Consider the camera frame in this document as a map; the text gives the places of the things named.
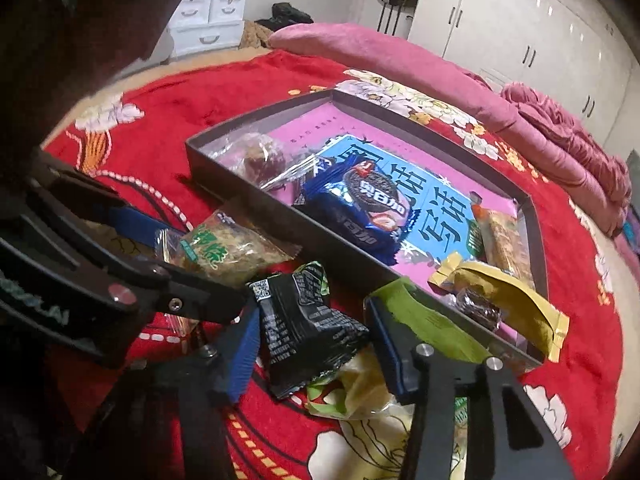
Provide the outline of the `orange cracker packet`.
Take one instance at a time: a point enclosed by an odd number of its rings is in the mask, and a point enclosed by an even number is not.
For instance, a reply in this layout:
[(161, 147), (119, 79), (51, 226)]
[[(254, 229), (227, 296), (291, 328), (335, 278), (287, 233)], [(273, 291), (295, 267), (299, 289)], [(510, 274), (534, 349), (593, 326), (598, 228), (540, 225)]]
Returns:
[(472, 206), (472, 213), (480, 228), (487, 262), (535, 288), (528, 252), (516, 219), (477, 204)]

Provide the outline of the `black snack packet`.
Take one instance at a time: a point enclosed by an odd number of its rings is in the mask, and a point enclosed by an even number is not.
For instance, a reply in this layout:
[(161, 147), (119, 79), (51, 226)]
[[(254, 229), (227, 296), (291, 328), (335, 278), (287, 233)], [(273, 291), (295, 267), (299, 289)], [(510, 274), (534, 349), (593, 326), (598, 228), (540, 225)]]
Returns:
[(250, 283), (267, 346), (271, 394), (282, 400), (332, 374), (369, 342), (366, 326), (330, 304), (317, 261)]

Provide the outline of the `pink quilt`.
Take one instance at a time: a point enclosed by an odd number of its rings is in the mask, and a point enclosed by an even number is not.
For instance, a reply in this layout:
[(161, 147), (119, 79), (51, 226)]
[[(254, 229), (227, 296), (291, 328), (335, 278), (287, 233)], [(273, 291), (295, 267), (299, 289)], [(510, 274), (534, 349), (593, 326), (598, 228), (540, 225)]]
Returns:
[(632, 194), (626, 164), (606, 154), (576, 116), (526, 84), (493, 92), (477, 74), (429, 50), (355, 24), (292, 25), (269, 44), (368, 70), (460, 108), (564, 188), (604, 234), (622, 229)]

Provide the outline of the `green snack packet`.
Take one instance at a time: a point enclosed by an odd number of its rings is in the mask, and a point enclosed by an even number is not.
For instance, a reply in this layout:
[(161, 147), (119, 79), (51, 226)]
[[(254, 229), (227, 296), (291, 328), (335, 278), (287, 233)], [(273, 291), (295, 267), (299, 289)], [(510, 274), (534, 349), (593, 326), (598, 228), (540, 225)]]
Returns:
[[(424, 306), (412, 293), (413, 282), (400, 278), (369, 296), (378, 312), (389, 314), (404, 334), (400, 341), (414, 348), (430, 344), (448, 359), (480, 363), (489, 352), (450, 318)], [(336, 372), (312, 382), (306, 388), (309, 414), (338, 420), (386, 416), (408, 396), (404, 378), (412, 359), (380, 353), (367, 347)]]

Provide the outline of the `white wardrobe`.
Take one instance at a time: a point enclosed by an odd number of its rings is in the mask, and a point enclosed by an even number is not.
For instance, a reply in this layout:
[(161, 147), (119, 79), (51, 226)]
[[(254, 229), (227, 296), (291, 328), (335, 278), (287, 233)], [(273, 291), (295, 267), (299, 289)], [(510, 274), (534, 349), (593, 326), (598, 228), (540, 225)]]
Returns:
[(352, 21), (398, 36), (484, 78), (521, 81), (623, 155), (639, 123), (639, 63), (598, 0), (354, 0)]

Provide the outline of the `black clothes pile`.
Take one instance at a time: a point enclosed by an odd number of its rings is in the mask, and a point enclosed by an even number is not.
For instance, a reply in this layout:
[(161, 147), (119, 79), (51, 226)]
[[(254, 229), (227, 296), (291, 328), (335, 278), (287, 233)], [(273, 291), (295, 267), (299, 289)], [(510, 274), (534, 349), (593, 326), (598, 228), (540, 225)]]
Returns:
[(309, 14), (298, 10), (288, 2), (273, 3), (270, 18), (256, 21), (258, 25), (264, 26), (272, 32), (292, 25), (312, 24), (313, 22), (314, 20)]

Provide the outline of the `pink and blue book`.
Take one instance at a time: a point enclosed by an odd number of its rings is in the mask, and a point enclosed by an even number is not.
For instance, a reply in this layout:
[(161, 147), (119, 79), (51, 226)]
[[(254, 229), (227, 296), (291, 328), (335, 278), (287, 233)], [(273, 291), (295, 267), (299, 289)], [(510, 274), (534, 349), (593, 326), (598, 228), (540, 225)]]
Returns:
[(462, 146), (410, 119), (336, 92), (291, 105), (266, 133), (291, 165), (312, 157), (299, 178), (274, 194), (291, 205), (312, 198), (347, 238), (427, 295), (447, 256), (473, 257), (472, 206), (518, 217), (522, 196)]

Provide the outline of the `clear green-label snack packet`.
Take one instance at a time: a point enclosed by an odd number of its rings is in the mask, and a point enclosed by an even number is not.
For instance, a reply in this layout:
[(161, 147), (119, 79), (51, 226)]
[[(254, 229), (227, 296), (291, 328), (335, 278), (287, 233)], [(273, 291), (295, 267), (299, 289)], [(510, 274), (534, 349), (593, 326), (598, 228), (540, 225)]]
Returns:
[(163, 262), (240, 288), (273, 266), (295, 259), (302, 248), (271, 236), (242, 209), (224, 205), (186, 234), (158, 230), (154, 250)]

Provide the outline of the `clear pastry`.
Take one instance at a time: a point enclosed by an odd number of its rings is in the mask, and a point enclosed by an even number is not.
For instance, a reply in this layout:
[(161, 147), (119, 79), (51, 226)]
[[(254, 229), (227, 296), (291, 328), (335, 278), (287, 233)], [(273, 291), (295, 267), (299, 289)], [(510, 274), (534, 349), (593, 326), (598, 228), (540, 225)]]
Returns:
[(294, 194), (314, 174), (318, 151), (306, 144), (293, 148), (291, 142), (259, 132), (228, 133), (203, 148), (209, 159), (261, 190)]

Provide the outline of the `dark grey shallow tray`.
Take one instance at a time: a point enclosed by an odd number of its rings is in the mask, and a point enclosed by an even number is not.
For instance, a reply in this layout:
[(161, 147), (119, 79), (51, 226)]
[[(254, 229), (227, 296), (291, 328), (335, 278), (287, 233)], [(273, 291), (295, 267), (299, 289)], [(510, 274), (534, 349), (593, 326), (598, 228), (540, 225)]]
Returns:
[(513, 324), (488, 330), (430, 284), (442, 260), (471, 257), (480, 244), (472, 213), (480, 203), (515, 218), (536, 289), (548, 289), (532, 198), (454, 141), (329, 90), (191, 136), (186, 157), (198, 185), (238, 200), (270, 234), (299, 244), (355, 287), (370, 292), (404, 280), (416, 312), (439, 313), (514, 372), (544, 362)]

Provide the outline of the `small dark candy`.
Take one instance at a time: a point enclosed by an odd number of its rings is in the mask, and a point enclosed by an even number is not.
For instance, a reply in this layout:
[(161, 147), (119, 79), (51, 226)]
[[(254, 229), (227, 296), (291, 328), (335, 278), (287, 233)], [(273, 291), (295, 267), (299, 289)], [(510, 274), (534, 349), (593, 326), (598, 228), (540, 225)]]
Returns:
[(460, 292), (457, 292), (456, 308), (491, 333), (495, 333), (502, 323), (501, 309), (469, 288), (462, 288)]

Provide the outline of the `red floral blanket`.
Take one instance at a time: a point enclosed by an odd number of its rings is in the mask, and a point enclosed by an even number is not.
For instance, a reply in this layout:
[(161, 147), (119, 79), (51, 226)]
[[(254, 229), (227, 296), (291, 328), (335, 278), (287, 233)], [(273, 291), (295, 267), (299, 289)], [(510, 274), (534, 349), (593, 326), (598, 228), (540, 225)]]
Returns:
[[(50, 154), (111, 186), (129, 203), (175, 226), (196, 226), (215, 208), (191, 178), (186, 139), (227, 119), (346, 80), (342, 64), (281, 50), (221, 52), (199, 70), (153, 76), (83, 105), (48, 144)], [(578, 479), (610, 469), (623, 366), (623, 332), (586, 217), (567, 192), (506, 142), (494, 167), (533, 200), (551, 303), (570, 319), (558, 362), (523, 377)], [(407, 426), (312, 416), (304, 396), (276, 401), (256, 368), (226, 415), (228, 448), (241, 479), (393, 479)]]

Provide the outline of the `white drawer cabinet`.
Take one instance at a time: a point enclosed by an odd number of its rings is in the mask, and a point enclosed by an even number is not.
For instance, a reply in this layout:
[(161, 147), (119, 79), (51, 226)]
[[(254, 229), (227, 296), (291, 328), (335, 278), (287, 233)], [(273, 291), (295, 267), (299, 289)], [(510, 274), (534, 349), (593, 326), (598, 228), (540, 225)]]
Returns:
[(181, 0), (168, 22), (174, 58), (239, 47), (246, 0)]

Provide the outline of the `yellow snack packet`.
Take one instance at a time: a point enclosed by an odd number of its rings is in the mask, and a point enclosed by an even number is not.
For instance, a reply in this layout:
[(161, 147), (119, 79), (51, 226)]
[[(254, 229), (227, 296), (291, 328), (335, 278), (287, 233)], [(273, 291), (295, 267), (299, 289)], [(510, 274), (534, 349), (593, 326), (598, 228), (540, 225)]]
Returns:
[(506, 314), (506, 324), (524, 336), (546, 359), (560, 362), (570, 318), (523, 281), (477, 260), (450, 254), (428, 279), (447, 292), (469, 288)]

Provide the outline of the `blue Oreo-style cookie packet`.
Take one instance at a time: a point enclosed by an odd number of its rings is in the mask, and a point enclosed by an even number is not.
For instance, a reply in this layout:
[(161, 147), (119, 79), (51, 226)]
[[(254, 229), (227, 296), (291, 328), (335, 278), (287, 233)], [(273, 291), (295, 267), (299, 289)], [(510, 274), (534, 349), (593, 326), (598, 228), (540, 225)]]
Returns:
[(386, 266), (397, 255), (420, 209), (373, 159), (351, 154), (339, 162), (317, 154), (314, 174), (294, 207)]

